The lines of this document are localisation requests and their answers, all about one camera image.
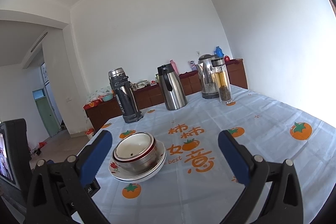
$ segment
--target bowl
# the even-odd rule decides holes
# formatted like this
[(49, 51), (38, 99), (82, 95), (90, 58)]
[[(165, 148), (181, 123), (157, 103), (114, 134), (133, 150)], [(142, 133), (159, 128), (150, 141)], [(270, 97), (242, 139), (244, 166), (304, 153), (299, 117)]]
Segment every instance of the bowl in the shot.
[(104, 102), (107, 102), (107, 101), (109, 101), (109, 100), (111, 100), (111, 99), (113, 99), (113, 93), (111, 93), (111, 94), (109, 94), (109, 95), (106, 95), (106, 96), (104, 96), (104, 97), (102, 98), (102, 100), (103, 100)]
[(137, 132), (117, 144), (112, 158), (119, 167), (140, 174), (157, 163), (157, 150), (157, 141), (151, 134)]

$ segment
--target blue gripper pad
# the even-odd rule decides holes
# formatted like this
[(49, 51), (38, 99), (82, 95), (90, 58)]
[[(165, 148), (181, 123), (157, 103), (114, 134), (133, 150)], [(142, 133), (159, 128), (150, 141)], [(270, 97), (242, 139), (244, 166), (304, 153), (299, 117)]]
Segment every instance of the blue gripper pad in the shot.
[(244, 160), (242, 151), (239, 151), (243, 146), (239, 145), (228, 131), (219, 133), (218, 146), (238, 182), (247, 186), (250, 183), (250, 167)]
[(81, 182), (83, 187), (85, 187), (87, 184), (92, 183), (100, 166), (106, 158), (107, 153), (112, 147), (112, 134), (106, 130), (103, 130), (100, 135), (101, 134), (103, 134), (102, 137), (98, 136), (91, 145), (86, 146), (88, 147), (88, 150), (91, 148), (92, 151), (80, 167), (79, 181)]

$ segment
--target black thermos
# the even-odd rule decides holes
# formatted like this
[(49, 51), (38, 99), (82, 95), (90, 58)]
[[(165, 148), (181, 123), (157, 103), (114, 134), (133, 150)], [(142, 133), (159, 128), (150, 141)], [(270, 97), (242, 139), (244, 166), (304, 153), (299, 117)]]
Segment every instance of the black thermos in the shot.
[(110, 85), (126, 123), (137, 122), (143, 115), (135, 103), (131, 84), (122, 68), (109, 72)]

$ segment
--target green door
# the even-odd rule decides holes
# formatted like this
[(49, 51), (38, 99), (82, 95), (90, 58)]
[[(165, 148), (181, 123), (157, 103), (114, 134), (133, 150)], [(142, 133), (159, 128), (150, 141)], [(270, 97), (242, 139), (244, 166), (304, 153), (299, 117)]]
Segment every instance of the green door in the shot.
[(47, 97), (41, 97), (35, 100), (37, 109), (49, 136), (54, 136), (59, 131), (58, 123), (53, 115)]

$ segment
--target television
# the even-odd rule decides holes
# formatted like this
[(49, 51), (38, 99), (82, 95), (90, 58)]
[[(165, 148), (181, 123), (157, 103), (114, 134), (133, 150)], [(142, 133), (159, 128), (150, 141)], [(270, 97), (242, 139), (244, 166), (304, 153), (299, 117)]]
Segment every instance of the television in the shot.
[(0, 189), (3, 197), (20, 213), (26, 202), (32, 171), (25, 119), (0, 124)]

